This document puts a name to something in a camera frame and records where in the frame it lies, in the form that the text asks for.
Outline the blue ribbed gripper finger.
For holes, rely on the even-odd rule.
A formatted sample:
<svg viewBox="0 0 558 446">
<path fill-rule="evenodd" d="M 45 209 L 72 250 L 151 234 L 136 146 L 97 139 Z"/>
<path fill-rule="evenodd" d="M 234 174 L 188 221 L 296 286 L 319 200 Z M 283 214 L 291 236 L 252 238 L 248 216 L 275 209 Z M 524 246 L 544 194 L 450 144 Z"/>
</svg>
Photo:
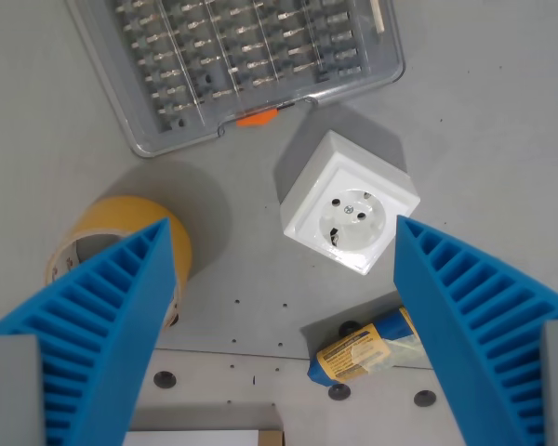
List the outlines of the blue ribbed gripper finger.
<svg viewBox="0 0 558 446">
<path fill-rule="evenodd" d="M 393 281 L 468 445 L 543 445 L 539 345 L 558 294 L 409 217 L 396 222 Z"/>
<path fill-rule="evenodd" d="M 120 445 L 177 279 L 168 218 L 46 286 L 0 321 L 38 343 L 48 445 Z"/>
</svg>

